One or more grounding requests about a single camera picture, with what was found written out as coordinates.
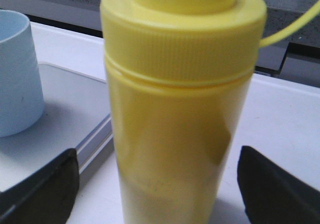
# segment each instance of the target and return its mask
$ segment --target white surface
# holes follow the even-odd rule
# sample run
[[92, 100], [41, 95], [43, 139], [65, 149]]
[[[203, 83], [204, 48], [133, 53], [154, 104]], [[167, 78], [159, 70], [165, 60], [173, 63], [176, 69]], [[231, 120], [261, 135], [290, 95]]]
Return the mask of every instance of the white surface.
[[[100, 38], [32, 25], [39, 61], [104, 78]], [[237, 185], [242, 145], [258, 149], [320, 190], [320, 89], [254, 75], [211, 224], [248, 224]], [[123, 224], [115, 155], [84, 186], [67, 224]]]

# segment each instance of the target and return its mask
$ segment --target black plastic piece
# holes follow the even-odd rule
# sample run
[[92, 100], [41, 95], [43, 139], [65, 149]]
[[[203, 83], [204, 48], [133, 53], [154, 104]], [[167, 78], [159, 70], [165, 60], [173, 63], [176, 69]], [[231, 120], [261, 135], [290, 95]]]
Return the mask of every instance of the black plastic piece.
[[320, 192], [252, 147], [242, 147], [237, 181], [252, 224], [320, 224]]
[[79, 189], [75, 149], [0, 193], [0, 224], [65, 224]]

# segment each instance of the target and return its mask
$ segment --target yellow plastic bottle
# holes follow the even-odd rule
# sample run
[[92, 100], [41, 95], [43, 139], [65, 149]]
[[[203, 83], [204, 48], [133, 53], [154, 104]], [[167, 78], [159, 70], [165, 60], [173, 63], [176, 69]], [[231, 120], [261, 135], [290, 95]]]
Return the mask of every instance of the yellow plastic bottle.
[[263, 0], [101, 0], [125, 224], [205, 224], [266, 20]]

